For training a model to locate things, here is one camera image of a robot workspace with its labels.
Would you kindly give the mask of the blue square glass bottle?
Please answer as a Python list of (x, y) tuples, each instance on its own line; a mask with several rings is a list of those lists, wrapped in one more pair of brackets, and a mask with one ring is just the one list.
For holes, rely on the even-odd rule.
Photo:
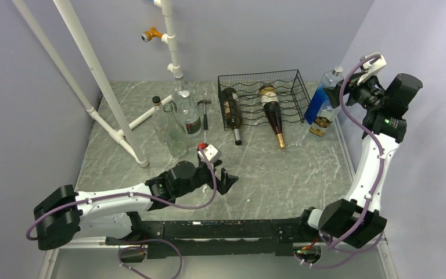
[(325, 93), (325, 88), (334, 88), (337, 82), (344, 78), (342, 73), (343, 68), (341, 66), (335, 66), (333, 70), (327, 71), (323, 74), (311, 99), (310, 105), (304, 114), (305, 120), (308, 124), (312, 124), (314, 122), (322, 104), (329, 100), (329, 97)]

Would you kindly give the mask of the clear bottle black gold cap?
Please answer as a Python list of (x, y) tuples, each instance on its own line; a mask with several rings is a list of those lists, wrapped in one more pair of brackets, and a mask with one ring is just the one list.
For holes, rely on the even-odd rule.
[(324, 136), (339, 111), (339, 106), (334, 108), (330, 101), (324, 101), (310, 126), (310, 132), (318, 137)]

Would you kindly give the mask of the clear bottle black gold label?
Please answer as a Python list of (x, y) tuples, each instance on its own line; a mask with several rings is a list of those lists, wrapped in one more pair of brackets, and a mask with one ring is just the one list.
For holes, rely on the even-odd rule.
[(165, 118), (164, 137), (169, 152), (173, 157), (184, 157), (189, 151), (188, 139), (175, 117), (172, 104), (163, 105), (163, 112)]

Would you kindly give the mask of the dark green wine bottle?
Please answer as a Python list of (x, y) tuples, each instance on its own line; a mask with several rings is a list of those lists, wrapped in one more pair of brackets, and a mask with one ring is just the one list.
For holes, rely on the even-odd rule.
[(229, 87), (222, 91), (222, 96), (224, 97), (223, 104), (226, 126), (232, 130), (235, 145), (239, 146), (242, 144), (240, 128), (243, 120), (238, 95), (234, 88)]

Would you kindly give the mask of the brown bottle gold foil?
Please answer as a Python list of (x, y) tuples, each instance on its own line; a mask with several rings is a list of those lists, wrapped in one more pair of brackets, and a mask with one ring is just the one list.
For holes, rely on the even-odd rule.
[(285, 149), (286, 144), (283, 138), (282, 113), (276, 89), (270, 84), (264, 84), (258, 91), (263, 111), (276, 139), (278, 140), (279, 147), (280, 149)]

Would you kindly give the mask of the clear glass bottle silver cap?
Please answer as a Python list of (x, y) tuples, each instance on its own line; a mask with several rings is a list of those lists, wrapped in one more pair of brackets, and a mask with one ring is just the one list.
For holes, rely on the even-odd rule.
[(179, 96), (177, 103), (178, 120), (188, 138), (197, 137), (202, 129), (198, 105), (188, 90), (181, 91)]

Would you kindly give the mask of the clear bottle red black label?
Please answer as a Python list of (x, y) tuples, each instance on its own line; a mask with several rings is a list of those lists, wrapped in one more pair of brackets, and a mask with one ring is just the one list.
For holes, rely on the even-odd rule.
[(163, 104), (159, 96), (154, 96), (152, 98), (154, 105), (154, 111), (151, 115), (151, 121), (154, 131), (162, 144), (166, 144), (166, 138), (164, 135), (164, 129), (166, 127), (166, 117), (163, 110)]

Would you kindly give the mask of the clear round glass bottle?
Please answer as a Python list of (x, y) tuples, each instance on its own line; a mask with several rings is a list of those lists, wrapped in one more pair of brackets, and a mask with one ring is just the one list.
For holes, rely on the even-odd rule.
[(174, 89), (171, 94), (174, 110), (177, 112), (178, 106), (182, 103), (182, 92), (186, 90), (186, 81), (184, 75), (179, 72), (175, 73)]

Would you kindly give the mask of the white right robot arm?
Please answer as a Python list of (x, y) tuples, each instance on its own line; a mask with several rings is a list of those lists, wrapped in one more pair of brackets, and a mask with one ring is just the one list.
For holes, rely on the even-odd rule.
[(303, 241), (323, 233), (333, 243), (345, 242), (359, 249), (382, 233), (387, 224), (380, 214), (383, 183), (407, 131), (403, 116), (423, 83), (406, 73), (396, 75), (387, 88), (376, 76), (359, 79), (360, 75), (354, 74), (344, 89), (347, 106), (359, 104), (366, 110), (361, 159), (353, 183), (345, 197), (323, 210), (309, 208), (303, 212), (296, 227)]

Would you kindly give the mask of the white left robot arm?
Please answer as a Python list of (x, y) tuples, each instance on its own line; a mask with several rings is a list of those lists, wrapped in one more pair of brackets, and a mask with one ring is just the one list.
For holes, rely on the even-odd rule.
[(221, 169), (220, 177), (213, 176), (214, 167), (221, 163), (200, 161), (195, 166), (183, 160), (157, 177), (122, 189), (84, 192), (75, 191), (72, 185), (61, 186), (34, 208), (37, 234), (26, 237), (37, 241), (41, 251), (88, 237), (113, 237), (136, 244), (144, 234), (141, 212), (177, 207), (177, 198), (204, 185), (225, 195), (239, 178), (226, 169)]

